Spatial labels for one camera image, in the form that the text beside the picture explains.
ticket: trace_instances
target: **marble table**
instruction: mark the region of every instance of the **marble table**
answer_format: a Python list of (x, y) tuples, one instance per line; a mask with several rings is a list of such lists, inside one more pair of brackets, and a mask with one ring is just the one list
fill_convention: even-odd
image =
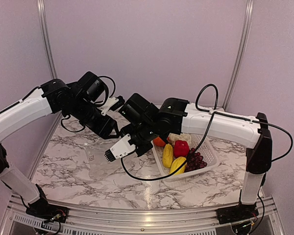
[[(127, 121), (109, 112), (119, 127)], [(76, 119), (65, 121), (67, 128), (78, 130)], [(234, 142), (209, 141), (219, 155), (220, 164), (212, 171), (186, 179), (167, 182), (142, 182), (130, 178), (120, 161), (106, 163), (104, 152), (117, 140), (102, 140), (89, 129), (70, 133), (60, 125), (54, 132), (33, 182), (39, 184), (48, 199), (88, 206), (120, 209), (182, 209), (237, 202), (243, 186), (245, 149)], [(85, 143), (96, 150), (98, 164), (90, 167)], [(159, 177), (152, 151), (137, 158), (127, 156), (124, 164), (138, 177)]]

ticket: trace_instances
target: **metal frame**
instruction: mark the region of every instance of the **metal frame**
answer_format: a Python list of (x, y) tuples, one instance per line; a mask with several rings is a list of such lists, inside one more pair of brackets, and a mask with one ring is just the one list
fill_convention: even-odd
[(237, 82), (240, 68), (241, 68), (241, 63), (242, 63), (242, 58), (246, 49), (247, 45), (247, 40), (248, 40), (248, 35), (250, 32), (250, 25), (251, 25), (251, 18), (252, 18), (252, 13), (253, 13), (253, 6), (254, 6), (254, 0), (247, 0), (246, 4), (246, 11), (245, 11), (245, 18), (244, 18), (244, 24), (243, 24), (243, 30), (242, 30), (242, 36), (241, 36), (241, 41), (240, 41), (240, 46), (239, 46), (239, 51), (237, 53), (234, 69), (232, 72), (231, 80), (224, 98), (223, 102), (223, 108), (224, 110), (227, 111), (227, 108), (229, 107), (230, 101), (232, 94), (234, 92), (235, 84)]
[(51, 52), (49, 34), (48, 34), (48, 27), (47, 27), (47, 19), (46, 19), (46, 12), (45, 12), (45, 1), (38, 0), (38, 14), (39, 14), (39, 21), (41, 26), (41, 31), (43, 35), (43, 40), (45, 44), (45, 50), (47, 54), (47, 60), (50, 68), (50, 73), (53, 79), (58, 78), (57, 72), (55, 70), (55, 65), (53, 61), (53, 56)]
[[(219, 224), (216, 209), (235, 205), (235, 203), (231, 203), (220, 206), (176, 210), (129, 210), (89, 207), (56, 201), (50, 202), (66, 206), (70, 209), (67, 222), (62, 224), (66, 231), (72, 230), (73, 232), (75, 230), (77, 234), (78, 231), (88, 230), (102, 235), (189, 235), (194, 234), (194, 232), (200, 234), (202, 231), (229, 226), (230, 224)], [(284, 235), (283, 228), (279, 226), (281, 221), (277, 215), (277, 208), (273, 198), (264, 198), (264, 203), (265, 215), (274, 218), (272, 220), (274, 234)], [(257, 206), (260, 211), (259, 216), (261, 216), (263, 210), (259, 200), (257, 201)], [(8, 235), (10, 233), (15, 214), (24, 217), (25, 220), (34, 219), (34, 217), (25, 214), (25, 207), (22, 205), (20, 197), (12, 195), (3, 219), (0, 235)]]

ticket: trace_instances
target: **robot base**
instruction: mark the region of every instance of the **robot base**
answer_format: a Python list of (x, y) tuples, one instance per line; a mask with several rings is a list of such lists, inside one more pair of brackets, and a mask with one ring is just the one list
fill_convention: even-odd
[(253, 205), (239, 203), (236, 206), (217, 209), (216, 212), (220, 224), (233, 223), (259, 215), (256, 203)]
[(50, 219), (50, 217), (54, 217), (57, 214), (62, 214), (62, 216), (58, 219), (60, 223), (65, 223), (65, 221), (67, 220), (67, 216), (68, 216), (68, 208), (66, 207), (62, 207), (62, 206), (56, 206), (56, 205), (52, 205), (52, 204), (48, 204), (47, 205), (47, 210), (45, 211), (46, 214), (40, 214), (37, 213), (33, 210), (31, 210), (31, 208), (26, 209), (26, 214), (29, 215), (33, 215), (35, 217), (39, 217), (42, 219)]

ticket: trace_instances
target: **black cable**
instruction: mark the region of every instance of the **black cable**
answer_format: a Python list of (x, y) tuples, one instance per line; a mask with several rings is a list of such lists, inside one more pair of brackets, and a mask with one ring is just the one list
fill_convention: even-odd
[(59, 232), (60, 232), (60, 230), (61, 230), (61, 223), (60, 223), (60, 220), (55, 219), (54, 221), (57, 221), (57, 222), (59, 223), (59, 228), (58, 228), (58, 230), (57, 230), (55, 233), (53, 233), (53, 234), (50, 234), (50, 233), (48, 232), (47, 234), (42, 233), (42, 235), (57, 235), (57, 234), (59, 234)]
[(258, 191), (258, 194), (257, 194), (261, 204), (263, 205), (263, 215), (261, 216), (261, 219), (259, 221), (259, 223), (256, 225), (256, 227), (254, 228), (253, 231), (251, 231), (249, 234), (252, 234), (253, 232), (255, 232), (255, 230), (259, 227), (259, 225), (261, 224), (261, 222), (263, 221), (264, 219), (264, 216), (265, 216), (265, 204), (264, 204), (264, 201), (261, 199), (260, 195), (259, 195), (259, 191)]
[(68, 128), (66, 128), (66, 127), (64, 126), (64, 124), (63, 124), (63, 120), (68, 120), (68, 119), (70, 119), (70, 118), (71, 118), (71, 115), (68, 115), (68, 117), (64, 117), (64, 118), (61, 119), (61, 126), (62, 126), (64, 129), (66, 129), (67, 131), (72, 132), (72, 133), (77, 133), (77, 132), (81, 132), (81, 131), (85, 130), (86, 126), (83, 126), (83, 128), (80, 129), (80, 130), (78, 130), (78, 131), (71, 131), (71, 130), (69, 130)]
[(58, 228), (58, 230), (57, 230), (55, 233), (53, 233), (53, 234), (47, 234), (47, 235), (57, 235), (57, 234), (59, 234), (59, 232), (60, 232), (60, 230), (61, 230), (61, 223), (60, 223), (60, 220), (58, 220), (58, 219), (55, 219), (55, 221), (57, 221), (57, 222), (59, 223), (59, 228)]
[[(34, 89), (32, 89), (27, 95), (24, 96), (24, 98), (22, 99), (22, 101), (24, 101), (26, 98), (28, 98), (28, 97), (34, 92), (34, 90), (36, 90), (36, 89), (38, 89), (38, 88), (40, 88), (40, 87), (35, 87)], [(6, 107), (5, 109), (2, 109), (2, 110), (0, 111), (0, 114), (4, 113), (5, 111), (7, 111), (7, 110), (9, 110), (9, 109), (11, 109), (11, 108), (13, 108), (15, 105), (17, 105), (17, 104), (19, 104), (19, 103), (20, 103), (20, 102), (17, 101), (17, 102), (15, 102), (15, 103), (11, 104), (10, 106)]]
[(109, 88), (108, 88), (108, 86), (104, 83), (103, 87), (104, 87), (104, 101), (103, 101), (103, 103), (101, 103), (102, 101), (95, 102), (94, 104), (95, 104), (95, 106), (97, 108), (103, 106), (107, 102), (108, 97), (109, 97)]
[(110, 97), (112, 97), (114, 95), (114, 92), (116, 91), (116, 82), (111, 77), (108, 77), (108, 76), (99, 76), (98, 78), (102, 78), (102, 77), (108, 78), (110, 81), (112, 81), (112, 83), (113, 83), (113, 91), (112, 91), (112, 93), (110, 95)]
[(24, 101), (26, 98), (28, 98), (38, 88), (40, 88), (40, 87), (34, 87), (27, 95), (24, 96), (24, 98), (22, 99), (22, 101)]
[(20, 196), (20, 198), (21, 198), (21, 201), (22, 201), (23, 205), (26, 207), (26, 209), (30, 210), (29, 206), (27, 206), (27, 205), (25, 204), (24, 199), (22, 198), (22, 196)]
[(276, 126), (274, 124), (271, 124), (271, 123), (266, 123), (266, 122), (261, 122), (261, 121), (256, 121), (256, 120), (254, 120), (252, 122), (259, 123), (259, 124), (264, 124), (264, 125), (268, 125), (268, 126), (272, 126), (272, 127), (276, 128), (276, 129), (278, 129), (280, 131), (283, 131), (285, 134), (287, 134), (290, 137), (291, 144), (290, 144), (290, 148), (288, 149), (288, 151), (285, 154), (283, 154), (282, 156), (273, 159), (271, 162), (274, 162), (276, 160), (279, 160), (281, 158), (284, 158), (286, 155), (289, 154), (289, 152), (293, 148), (293, 137), (292, 137), (292, 135), (287, 130), (283, 129), (282, 127), (279, 127), (279, 126)]
[(195, 106), (196, 106), (196, 109), (199, 110), (199, 111), (203, 111), (203, 112), (209, 112), (209, 110), (207, 109), (201, 109), (200, 107), (198, 107), (198, 102), (199, 102), (199, 98), (201, 96), (201, 94), (208, 88), (208, 87), (213, 87), (216, 91), (216, 99), (215, 99), (215, 105), (214, 105), (214, 110), (217, 109), (217, 104), (218, 104), (218, 99), (219, 99), (219, 91), (218, 91), (218, 88), (216, 87), (215, 84), (208, 84), (206, 86), (204, 86), (201, 91), (198, 93), (197, 95), (197, 98), (196, 98), (196, 101), (195, 101)]
[(105, 92), (106, 92), (106, 98), (105, 98), (105, 100), (101, 100), (101, 101), (95, 102), (95, 104), (100, 104), (99, 106), (96, 106), (96, 107), (103, 106), (107, 102), (108, 96), (111, 98), (114, 95), (114, 93), (116, 91), (116, 87), (117, 87), (116, 82), (111, 77), (108, 77), (108, 76), (99, 76), (98, 78), (103, 78), (103, 77), (104, 78), (108, 78), (110, 81), (112, 81), (112, 83), (113, 83), (113, 91), (112, 91), (111, 95), (109, 96), (109, 88), (108, 88), (108, 86), (106, 84), (104, 84), (105, 85), (104, 88), (105, 88)]

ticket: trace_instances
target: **black wire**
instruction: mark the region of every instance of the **black wire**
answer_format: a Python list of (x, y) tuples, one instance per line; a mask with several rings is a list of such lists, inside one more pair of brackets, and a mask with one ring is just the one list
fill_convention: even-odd
[(55, 232), (55, 233), (53, 233), (53, 234), (49, 234), (49, 232), (47, 233), (47, 234), (45, 234), (45, 233), (43, 233), (43, 235), (45, 234), (45, 235), (57, 235), (57, 234), (59, 234), (59, 232), (60, 232), (60, 230), (61, 230), (61, 223), (60, 223), (60, 220), (58, 220), (58, 219), (55, 219), (54, 221), (57, 221), (58, 223), (59, 223), (59, 228), (58, 228), (58, 230)]
[(61, 230), (61, 223), (60, 223), (60, 220), (58, 220), (58, 219), (55, 219), (55, 221), (58, 221), (58, 223), (59, 223), (59, 228), (58, 228), (58, 230), (57, 230), (55, 233), (53, 233), (53, 234), (48, 234), (48, 235), (57, 235), (57, 234), (59, 234), (59, 232), (60, 232), (60, 230)]
[[(218, 105), (218, 98), (219, 98), (219, 91), (218, 91), (218, 88), (217, 88), (216, 85), (214, 85), (214, 84), (208, 84), (208, 85), (204, 86), (204, 87), (200, 90), (200, 92), (198, 93), (198, 96), (197, 96), (197, 98), (196, 98), (196, 103), (195, 103), (196, 108), (197, 108), (198, 110), (200, 110), (200, 111), (204, 111), (204, 112), (209, 112), (209, 110), (205, 110), (205, 109), (201, 109), (201, 108), (199, 108), (199, 107), (198, 107), (198, 101), (199, 101), (199, 98), (200, 98), (201, 94), (202, 94), (202, 93), (203, 93), (208, 87), (213, 87), (213, 88), (215, 88), (215, 91), (216, 91), (216, 99), (215, 99), (214, 110), (217, 109), (217, 105)], [(195, 154), (195, 152), (199, 149), (199, 147), (202, 145), (202, 143), (205, 141), (205, 139), (206, 139), (206, 137), (207, 137), (207, 135), (208, 135), (208, 131), (209, 131), (209, 129), (210, 129), (210, 126), (211, 126), (211, 123), (212, 123), (212, 120), (213, 120), (214, 116), (215, 116), (215, 112), (213, 112), (213, 113), (211, 114), (211, 117), (210, 117), (210, 120), (209, 120), (209, 122), (208, 122), (208, 125), (207, 125), (207, 128), (206, 128), (206, 131), (205, 131), (205, 133), (204, 133), (204, 135), (203, 135), (203, 137), (202, 137), (200, 143), (196, 146), (195, 150), (194, 150), (189, 156), (187, 156), (186, 160), (182, 163), (182, 165), (180, 165), (180, 166), (179, 166), (174, 172), (172, 172), (171, 174), (169, 174), (169, 175), (165, 175), (165, 176), (162, 176), (162, 177), (158, 177), (158, 178), (154, 178), (154, 179), (143, 179), (143, 178), (138, 178), (138, 177), (136, 177), (136, 176), (134, 176), (134, 175), (131, 175), (131, 174), (127, 171), (127, 169), (125, 168), (124, 162), (123, 162), (123, 158), (121, 158), (121, 164), (122, 164), (122, 167), (123, 167), (124, 171), (125, 171), (130, 177), (132, 177), (133, 179), (141, 180), (141, 181), (156, 181), (156, 180), (162, 180), (162, 179), (166, 179), (166, 178), (168, 178), (168, 177), (174, 175), (176, 172), (179, 171), (179, 169), (181, 169), (181, 168), (186, 164), (187, 159), (190, 159), (190, 158)]]
[(108, 78), (110, 81), (112, 81), (112, 83), (113, 83), (113, 91), (112, 91), (112, 93), (110, 95), (110, 97), (112, 97), (114, 95), (114, 92), (116, 91), (116, 82), (111, 77), (108, 77), (108, 76), (99, 76), (98, 78), (102, 78), (102, 77)]
[(22, 198), (22, 196), (20, 196), (20, 197), (21, 197), (21, 201), (22, 201), (23, 205), (26, 207), (26, 209), (30, 210), (29, 206), (27, 206), (27, 205), (25, 204), (24, 199)]
[(107, 102), (108, 97), (109, 97), (109, 88), (108, 88), (108, 86), (104, 83), (104, 84), (103, 84), (103, 87), (104, 87), (104, 93), (105, 93), (104, 101), (103, 101), (103, 103), (101, 103), (102, 101), (97, 101), (97, 102), (95, 102), (94, 104), (95, 104), (95, 106), (96, 106), (97, 108), (103, 106), (103, 105)]
[(255, 230), (259, 227), (259, 225), (261, 224), (261, 222), (263, 221), (264, 219), (264, 216), (265, 216), (265, 204), (264, 204), (264, 201), (261, 199), (260, 195), (259, 195), (259, 191), (258, 191), (258, 194), (257, 194), (261, 204), (263, 205), (263, 215), (261, 216), (261, 219), (259, 221), (259, 223), (256, 225), (256, 227), (254, 228), (253, 231), (251, 231), (249, 234), (252, 234), (253, 232), (255, 232)]
[(283, 154), (282, 156), (273, 159), (271, 162), (274, 162), (276, 160), (279, 160), (281, 158), (284, 158), (286, 155), (289, 154), (289, 152), (293, 148), (293, 138), (292, 138), (292, 135), (287, 130), (283, 129), (282, 127), (279, 127), (279, 126), (276, 126), (274, 124), (271, 124), (271, 123), (266, 123), (266, 122), (261, 122), (261, 121), (256, 121), (256, 120), (254, 120), (253, 122), (259, 123), (259, 124), (265, 124), (265, 125), (268, 125), (268, 126), (272, 126), (272, 127), (276, 128), (276, 129), (278, 129), (280, 131), (283, 131), (285, 134), (287, 134), (290, 137), (291, 144), (290, 144), (290, 148), (288, 149), (288, 151), (285, 154)]
[(71, 130), (69, 130), (68, 128), (66, 128), (66, 127), (64, 126), (64, 124), (63, 124), (63, 120), (68, 120), (68, 119), (70, 119), (70, 118), (71, 118), (71, 115), (68, 115), (68, 117), (64, 117), (64, 118), (61, 119), (61, 126), (62, 126), (64, 129), (66, 129), (67, 131), (72, 132), (72, 133), (77, 133), (77, 132), (81, 132), (81, 131), (85, 130), (86, 126), (83, 126), (83, 128), (80, 129), (80, 130), (78, 130), (78, 131), (71, 131)]
[(27, 95), (24, 96), (24, 98), (22, 99), (22, 101), (24, 101), (26, 98), (28, 98), (38, 88), (40, 88), (40, 87), (34, 87)]
[[(28, 98), (28, 97), (34, 92), (34, 90), (36, 90), (36, 89), (38, 89), (38, 88), (40, 88), (40, 87), (35, 87), (34, 89), (32, 89), (27, 95), (24, 96), (24, 98), (22, 99), (22, 101), (24, 101), (26, 98)], [(0, 111), (0, 114), (4, 113), (5, 111), (7, 111), (7, 110), (9, 110), (9, 109), (11, 109), (11, 108), (13, 108), (15, 105), (17, 105), (17, 104), (19, 104), (19, 103), (20, 103), (20, 102), (17, 101), (17, 102), (15, 102), (15, 103), (11, 104), (10, 106), (6, 107), (5, 109), (2, 109), (2, 110)]]
[(100, 104), (101, 102), (103, 102), (99, 106), (97, 105), (96, 107), (103, 106), (107, 102), (108, 96), (111, 98), (114, 95), (114, 93), (116, 91), (116, 87), (117, 87), (115, 81), (111, 77), (108, 77), (108, 76), (99, 76), (98, 78), (103, 78), (103, 77), (104, 78), (108, 78), (110, 81), (112, 81), (112, 83), (113, 83), (113, 91), (112, 91), (111, 95), (109, 96), (109, 88), (108, 88), (108, 86), (106, 84), (104, 84), (105, 85), (104, 88), (105, 88), (105, 92), (106, 92), (106, 98), (105, 98), (105, 100), (101, 100), (101, 101), (95, 102), (95, 104)]
[(215, 84), (208, 84), (206, 86), (204, 86), (200, 92), (198, 93), (197, 95), (197, 98), (196, 98), (196, 101), (195, 101), (195, 106), (196, 106), (196, 109), (199, 110), (199, 111), (203, 111), (203, 112), (209, 112), (209, 110), (207, 109), (201, 109), (200, 107), (198, 107), (198, 102), (199, 102), (199, 98), (201, 96), (201, 94), (208, 88), (208, 87), (213, 87), (216, 91), (216, 99), (215, 99), (215, 105), (214, 105), (214, 110), (217, 109), (217, 104), (218, 104), (218, 99), (219, 99), (219, 91), (218, 91), (218, 88), (216, 87)]

